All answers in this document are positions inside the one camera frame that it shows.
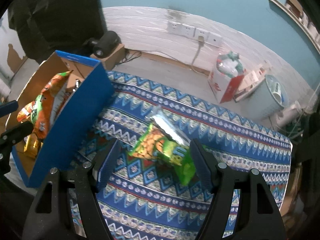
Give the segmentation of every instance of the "white wall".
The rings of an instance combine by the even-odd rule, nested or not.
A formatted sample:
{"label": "white wall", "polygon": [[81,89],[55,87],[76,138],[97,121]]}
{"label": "white wall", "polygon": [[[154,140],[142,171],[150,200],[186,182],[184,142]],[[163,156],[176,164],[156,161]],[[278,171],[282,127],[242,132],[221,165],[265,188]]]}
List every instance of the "white wall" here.
{"label": "white wall", "polygon": [[305,98],[313,90],[301,75],[279,55],[253,38],[224,24],[201,16],[180,11],[150,7],[103,8],[108,30],[119,34],[126,48],[160,51],[190,64],[197,51],[198,42],[168,33],[168,21],[185,23],[217,33],[223,37],[223,48],[209,44],[201,49],[194,65],[211,70],[220,51],[238,52],[247,70],[253,70],[263,60],[273,66],[272,73],[286,88],[291,102]]}
{"label": "white wall", "polygon": [[7,63],[9,43],[13,45],[21,59],[26,55],[20,44],[17,32],[9,28],[8,11],[6,11],[0,24],[0,70],[8,80],[13,76],[13,72]]}

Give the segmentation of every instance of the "table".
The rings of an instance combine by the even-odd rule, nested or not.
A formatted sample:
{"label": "table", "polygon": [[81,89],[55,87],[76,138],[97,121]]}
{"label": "table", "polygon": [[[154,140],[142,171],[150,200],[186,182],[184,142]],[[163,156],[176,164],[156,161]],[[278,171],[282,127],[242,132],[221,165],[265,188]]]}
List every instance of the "table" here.
{"label": "table", "polygon": [[[194,239],[212,201],[196,176],[183,187],[171,167],[127,155],[146,131],[146,114],[159,104],[177,127],[190,139],[198,138],[218,161],[238,170],[259,169],[281,207],[290,172],[288,138],[172,87],[116,71],[108,76],[116,91],[112,102],[71,165],[92,160],[111,137],[122,141],[109,183],[97,194],[114,238]],[[74,222],[81,227],[75,194],[70,191],[70,195]],[[238,203],[235,190],[224,236],[232,234]]]}

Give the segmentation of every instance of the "shoebox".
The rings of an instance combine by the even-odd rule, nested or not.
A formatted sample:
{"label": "shoebox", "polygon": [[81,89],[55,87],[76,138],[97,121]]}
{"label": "shoebox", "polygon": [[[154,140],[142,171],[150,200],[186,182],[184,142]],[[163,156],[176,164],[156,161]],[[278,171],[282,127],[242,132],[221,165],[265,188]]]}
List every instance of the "shoebox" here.
{"label": "shoebox", "polygon": [[36,159],[23,154],[24,142],[12,148],[12,156],[26,187],[39,187],[53,167],[68,169],[87,131],[114,92],[99,60],[55,51],[39,66],[22,90],[17,99],[19,108],[9,115],[6,129],[18,124],[18,112],[36,99],[55,74],[68,70],[73,70],[68,82],[70,90],[76,79],[82,83],[58,114]]}

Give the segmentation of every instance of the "light blue bucket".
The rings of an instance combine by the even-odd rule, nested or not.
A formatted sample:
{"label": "light blue bucket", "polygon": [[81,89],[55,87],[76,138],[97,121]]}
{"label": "light blue bucket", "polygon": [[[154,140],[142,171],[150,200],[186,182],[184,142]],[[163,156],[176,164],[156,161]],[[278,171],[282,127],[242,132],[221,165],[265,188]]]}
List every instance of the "light blue bucket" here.
{"label": "light blue bucket", "polygon": [[[274,96],[276,94],[272,93],[275,87],[278,89],[277,83],[280,85],[281,102],[278,102]],[[274,76],[266,75],[265,80],[249,98],[246,105],[246,115],[249,119],[258,121],[283,110],[288,105],[289,99],[283,85]]]}

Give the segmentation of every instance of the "wall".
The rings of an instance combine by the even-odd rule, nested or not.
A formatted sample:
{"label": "wall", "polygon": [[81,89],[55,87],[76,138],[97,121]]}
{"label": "wall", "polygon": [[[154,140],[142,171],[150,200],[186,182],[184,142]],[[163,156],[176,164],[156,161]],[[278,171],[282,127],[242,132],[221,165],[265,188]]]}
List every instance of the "wall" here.
{"label": "wall", "polygon": [[[315,89],[319,82],[319,53],[303,31],[268,0],[101,0],[101,3],[105,8],[144,6],[174,9],[225,24],[274,51],[289,63],[312,89]],[[107,18],[106,20],[109,27],[111,22]],[[119,19],[116,24],[125,25],[125,21]]]}
{"label": "wall", "polygon": [[201,48],[194,62],[195,66],[211,70],[218,53],[232,50],[240,53],[247,70],[256,69],[264,60],[269,61],[273,66],[271,74],[281,80],[290,102],[298,100],[304,103],[300,99],[305,98],[306,94],[312,94],[312,91],[309,93],[311,88],[308,83],[279,55],[246,34],[224,24],[197,15],[150,7],[108,7],[104,8],[103,12],[109,30],[117,32],[127,48],[156,51],[154,54],[171,56],[190,64],[197,52],[198,42],[170,34],[166,30],[168,19],[180,20],[185,24],[223,35],[220,48],[210,44]]}
{"label": "wall", "polygon": [[0,71],[6,79],[11,80],[14,72],[19,67],[19,63],[22,63],[22,59],[26,54],[21,46],[17,32],[9,28],[8,11],[4,13],[1,19]]}

